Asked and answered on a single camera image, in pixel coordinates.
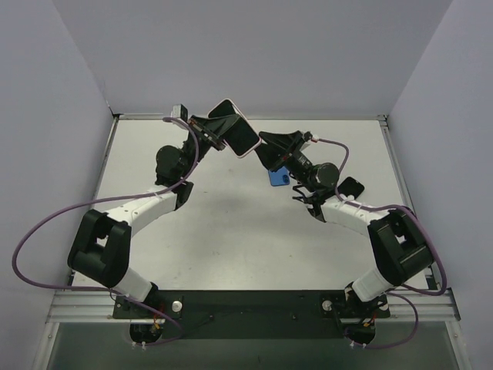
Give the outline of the blue phone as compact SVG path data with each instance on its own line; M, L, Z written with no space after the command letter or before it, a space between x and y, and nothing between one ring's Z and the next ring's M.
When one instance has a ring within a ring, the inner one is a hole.
M276 171L269 170L267 173L272 187L282 187L290 184L289 172L285 166Z

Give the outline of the pink cased phone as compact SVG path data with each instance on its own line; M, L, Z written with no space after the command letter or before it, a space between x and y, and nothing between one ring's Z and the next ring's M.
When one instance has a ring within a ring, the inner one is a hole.
M238 158L244 158L261 144L258 133L231 99L218 103L208 112L207 118L226 118L226 130L220 137Z

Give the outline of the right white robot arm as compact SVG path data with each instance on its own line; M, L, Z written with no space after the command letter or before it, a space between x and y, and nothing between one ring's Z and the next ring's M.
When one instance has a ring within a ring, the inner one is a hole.
M352 230L370 241L375 266L344 289L347 308L373 312L389 290L400 287L436 261L431 241L414 213L401 205L372 207L340 183L341 166L315 164L303 153L318 139L309 132L260 133L256 149L268 170L285 168L296 181L295 200L320 222Z

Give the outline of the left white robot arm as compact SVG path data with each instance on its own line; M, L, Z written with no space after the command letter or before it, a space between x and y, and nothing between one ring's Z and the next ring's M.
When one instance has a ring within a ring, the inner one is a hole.
M158 309L158 287L129 266L131 241L161 216L188 201L193 183L186 177L210 148L222 150L234 129L244 123L239 114L216 118L193 116L183 125L188 137L181 147L166 145L156 153L156 181L145 193L118 207L89 210L82 218L68 256L68 266L130 300L141 317Z

